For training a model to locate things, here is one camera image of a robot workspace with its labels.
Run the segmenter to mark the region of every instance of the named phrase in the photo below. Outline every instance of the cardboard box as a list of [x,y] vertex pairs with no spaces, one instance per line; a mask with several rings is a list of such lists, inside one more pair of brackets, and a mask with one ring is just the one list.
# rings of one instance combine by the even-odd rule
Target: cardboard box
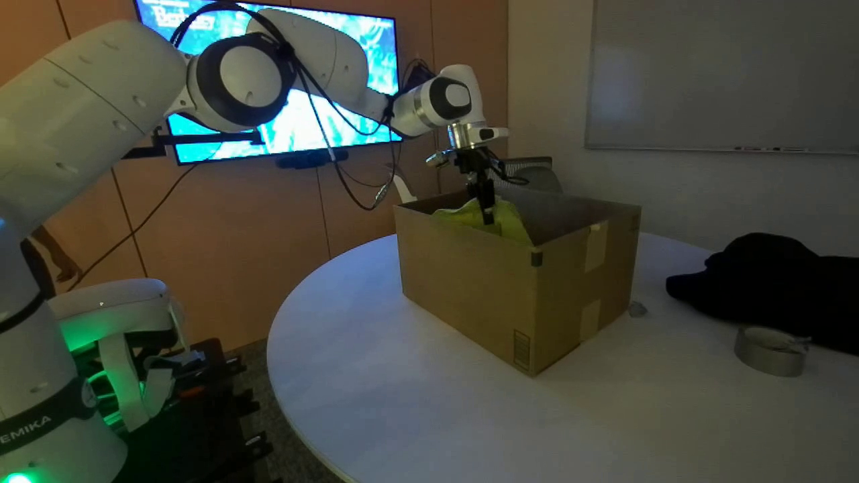
[[532,244],[440,220],[464,193],[397,207],[403,292],[537,376],[631,301],[639,207],[499,185]]

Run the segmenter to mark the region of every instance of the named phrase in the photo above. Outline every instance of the floor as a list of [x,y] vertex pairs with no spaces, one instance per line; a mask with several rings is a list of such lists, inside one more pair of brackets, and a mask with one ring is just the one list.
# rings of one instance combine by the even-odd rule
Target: floor
[[242,357],[244,373],[236,376],[236,392],[252,389],[260,411],[250,413],[244,435],[266,432],[274,445],[271,456],[258,462],[255,483],[341,483],[293,432],[290,421],[279,413],[268,386],[266,341],[231,352]]

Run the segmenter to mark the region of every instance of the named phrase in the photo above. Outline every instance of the screen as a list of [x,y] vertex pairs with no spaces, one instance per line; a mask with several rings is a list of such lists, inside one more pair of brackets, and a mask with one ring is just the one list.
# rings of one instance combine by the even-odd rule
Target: screen
[[[180,27],[185,16],[199,11],[201,5],[212,0],[134,0],[137,3],[137,16],[145,27],[158,32],[164,40],[172,38],[172,32]],[[397,94],[397,24],[389,16],[368,16],[368,13],[344,13],[344,11],[314,11],[314,8],[285,8],[285,5],[258,5],[258,3],[239,3],[247,11],[263,11],[263,8],[279,8],[279,11],[293,11],[301,16],[309,16],[314,21],[322,21],[327,27],[336,27],[354,38],[365,54],[368,54],[368,89],[381,91],[381,94]],[[199,54],[209,43],[220,38],[239,38],[244,35],[250,24],[250,16],[242,11],[215,11],[199,16],[191,30],[185,32],[180,51],[183,54]],[[322,137],[322,126],[314,118],[314,110],[319,113],[319,123],[325,126],[325,137],[330,148],[344,153],[346,148],[360,148],[360,145],[387,145],[387,142],[400,142],[400,137],[378,126],[370,118],[352,115],[349,110],[333,110],[327,99],[322,97],[309,97],[306,91],[290,91],[290,99],[285,110],[258,126],[263,145],[255,145],[250,140],[242,142],[183,142],[174,145],[174,158],[177,164],[209,164],[209,161],[242,161],[242,158],[290,158],[295,164],[306,164],[301,158],[306,156],[325,156],[327,158],[327,145]],[[174,137],[188,137],[188,134],[215,134],[212,129],[185,118],[185,115],[166,115],[166,129]]]

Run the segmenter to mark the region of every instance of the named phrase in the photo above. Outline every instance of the table surface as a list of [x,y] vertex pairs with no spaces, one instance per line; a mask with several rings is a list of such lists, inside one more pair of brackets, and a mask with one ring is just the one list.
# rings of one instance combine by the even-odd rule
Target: table surface
[[271,386],[346,480],[859,480],[859,357],[813,346],[800,378],[746,368],[733,325],[663,290],[706,255],[642,233],[647,314],[529,378],[411,303],[387,236],[290,292]]

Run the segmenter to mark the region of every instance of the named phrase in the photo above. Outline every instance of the black bag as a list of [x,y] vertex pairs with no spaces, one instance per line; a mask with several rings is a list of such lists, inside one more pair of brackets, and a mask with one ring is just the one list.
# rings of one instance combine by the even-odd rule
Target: black bag
[[706,258],[703,271],[668,276],[666,290],[709,317],[859,354],[859,258],[824,258],[787,236],[746,233]]

